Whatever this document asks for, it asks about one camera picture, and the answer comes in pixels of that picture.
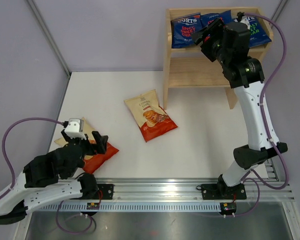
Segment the blue Burts chilli bag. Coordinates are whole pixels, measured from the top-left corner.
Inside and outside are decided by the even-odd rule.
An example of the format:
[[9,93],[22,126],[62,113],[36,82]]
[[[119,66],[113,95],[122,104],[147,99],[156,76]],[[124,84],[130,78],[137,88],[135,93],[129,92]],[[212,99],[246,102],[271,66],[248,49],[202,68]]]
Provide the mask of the blue Burts chilli bag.
[[232,22],[232,13],[231,10],[226,10],[221,13],[207,13],[200,16],[200,22],[202,24],[202,27],[207,27],[209,24],[211,24],[214,20],[221,19],[223,22],[223,25]]
[[172,20],[171,24],[173,28],[172,49],[181,49],[193,45],[192,34],[203,28],[199,12],[178,17]]

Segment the blue Burts sea salt bag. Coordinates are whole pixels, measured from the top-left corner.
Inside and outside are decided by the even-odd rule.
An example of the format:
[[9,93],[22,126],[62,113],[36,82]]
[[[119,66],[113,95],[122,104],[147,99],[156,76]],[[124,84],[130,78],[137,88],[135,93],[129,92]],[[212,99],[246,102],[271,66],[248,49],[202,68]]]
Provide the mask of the blue Burts sea salt bag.
[[246,24],[247,28],[250,30],[250,48],[264,45],[272,41],[256,17],[243,16],[240,22]]

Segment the cream orange cassava chips bag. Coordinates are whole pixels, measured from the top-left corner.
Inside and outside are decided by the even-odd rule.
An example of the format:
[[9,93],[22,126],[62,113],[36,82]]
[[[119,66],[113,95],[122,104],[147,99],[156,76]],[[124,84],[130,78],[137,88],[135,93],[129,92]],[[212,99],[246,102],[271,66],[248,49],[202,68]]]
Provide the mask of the cream orange cassava chips bag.
[[156,91],[150,90],[124,100],[146,142],[162,136],[178,126],[160,106]]

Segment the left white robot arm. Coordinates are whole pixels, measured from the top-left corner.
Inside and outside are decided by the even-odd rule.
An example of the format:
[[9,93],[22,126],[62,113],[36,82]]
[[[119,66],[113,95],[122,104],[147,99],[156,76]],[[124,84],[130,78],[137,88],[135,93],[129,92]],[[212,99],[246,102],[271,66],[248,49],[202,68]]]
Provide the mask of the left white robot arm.
[[98,194],[96,178],[84,173],[78,179],[59,187],[59,180],[74,176],[85,165],[85,156],[105,154],[108,136],[93,131],[95,140],[90,143],[88,135],[61,132],[67,144],[45,155],[35,157],[16,179],[14,187],[0,199],[0,225],[10,225],[23,220],[26,215],[53,203],[68,199],[89,200]]

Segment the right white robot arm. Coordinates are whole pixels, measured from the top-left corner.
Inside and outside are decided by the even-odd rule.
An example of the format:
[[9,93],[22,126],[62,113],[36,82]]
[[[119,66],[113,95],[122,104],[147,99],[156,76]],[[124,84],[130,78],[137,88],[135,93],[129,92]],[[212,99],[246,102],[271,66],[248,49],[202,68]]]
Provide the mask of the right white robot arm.
[[211,62],[221,65],[239,100],[248,134],[248,144],[233,150],[234,161],[217,183],[198,189],[204,200],[245,200],[243,180],[251,170],[288,150],[277,137],[266,106],[262,64],[249,56],[250,30],[242,22],[224,24],[216,18],[192,39]]

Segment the wooden two-tier shelf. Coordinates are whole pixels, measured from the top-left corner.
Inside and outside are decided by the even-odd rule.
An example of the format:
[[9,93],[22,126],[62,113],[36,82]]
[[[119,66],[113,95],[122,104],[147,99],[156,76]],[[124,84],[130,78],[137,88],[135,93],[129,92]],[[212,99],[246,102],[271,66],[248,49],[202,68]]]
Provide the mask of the wooden two-tier shelf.
[[168,8],[165,11],[165,53],[163,60],[163,108],[167,108],[168,91],[171,88],[224,88],[229,108],[232,110],[238,99],[229,82],[222,74],[220,64],[211,62],[202,53],[199,46],[187,48],[172,48],[173,27],[171,21],[192,13],[222,13],[231,10],[233,17],[238,12],[263,15],[264,12],[257,6],[224,6],[224,7],[197,7],[197,8]]

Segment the cream orange cassava bag left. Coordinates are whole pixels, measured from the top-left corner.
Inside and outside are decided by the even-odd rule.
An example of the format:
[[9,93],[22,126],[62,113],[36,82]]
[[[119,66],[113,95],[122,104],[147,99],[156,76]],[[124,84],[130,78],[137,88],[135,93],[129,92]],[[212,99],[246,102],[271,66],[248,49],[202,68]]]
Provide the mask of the cream orange cassava bag left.
[[[96,141],[92,135],[92,131],[95,131],[95,129],[89,124],[89,122],[84,117],[82,117],[81,119],[84,122],[83,132],[88,135],[89,142],[91,144],[95,144]],[[108,142],[105,154],[97,154],[93,156],[86,155],[84,157],[85,164],[83,167],[83,171],[88,174],[93,174],[97,169],[101,167],[103,163],[112,158],[118,152],[119,150]]]

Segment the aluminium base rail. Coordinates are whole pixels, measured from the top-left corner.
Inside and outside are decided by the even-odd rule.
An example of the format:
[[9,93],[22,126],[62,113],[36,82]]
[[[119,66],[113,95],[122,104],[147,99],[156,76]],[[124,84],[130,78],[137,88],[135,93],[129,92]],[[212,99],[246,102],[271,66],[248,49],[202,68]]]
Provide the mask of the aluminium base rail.
[[99,186],[107,185],[109,198],[68,199],[45,205],[36,211],[94,214],[122,213],[199,213],[220,218],[224,204],[235,201],[247,203],[248,208],[262,202],[294,202],[290,186],[273,190],[257,180],[244,183],[245,199],[203,199],[201,184],[211,185],[209,178],[154,179],[154,178],[98,178]]

